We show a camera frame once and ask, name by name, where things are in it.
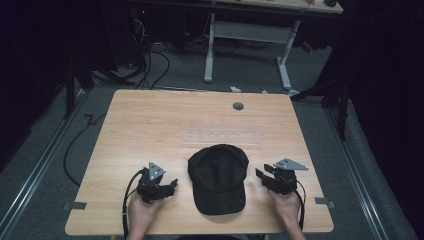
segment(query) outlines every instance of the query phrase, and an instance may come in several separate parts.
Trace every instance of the dark background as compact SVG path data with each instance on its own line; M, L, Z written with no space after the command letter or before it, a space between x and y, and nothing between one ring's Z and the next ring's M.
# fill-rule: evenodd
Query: dark background
M424 238L419 225L424 217L421 140L424 112L420 104L424 89L423 2L340 3L345 15L375 21L341 27L305 20L295 45L308 42L314 48L334 47L317 85L334 79L351 79L349 97L370 148L406 217L417 235ZM111 70L117 64L130 63L134 56L128 56L132 54L130 41L120 45L128 41L125 34L131 31L130 25L98 6L81 7L74 3L62 8L46 0L1 1L0 9L0 167L3 169L65 82L66 63L73 54L70 49L87 54L87 58ZM151 34L176 46L183 46L185 31L195 35L204 26L204 13L150 10L156 24L152 29L160 29ZM163 17L170 15L171 21ZM124 27L115 28L111 21L114 18L121 19L120 26ZM73 38L81 40L79 46L70 45L78 42ZM339 93L338 87L319 94Z

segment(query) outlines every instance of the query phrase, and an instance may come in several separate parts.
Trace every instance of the table top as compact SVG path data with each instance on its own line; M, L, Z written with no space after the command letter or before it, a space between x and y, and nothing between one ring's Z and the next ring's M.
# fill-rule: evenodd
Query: table top
M261 7L297 9L308 12L319 13L343 13L343 8L339 3L334 7L329 7L324 0L315 0L313 4L308 4L306 0L215 0L216 3L254 5Z
M234 109L235 102L244 108ZM240 213L206 216L194 204L187 161L219 143L235 145L249 158L246 206ZM315 203L323 193L287 95L118 90L75 199L87 205L71 211L65 230L70 235L123 234L127 185L138 170L154 162L166 170L161 184L178 178L178 186L149 234L284 232L267 189L255 175L255 168L263 170L264 164L284 157L309 168L296 171L307 195L304 232L332 231L327 206Z

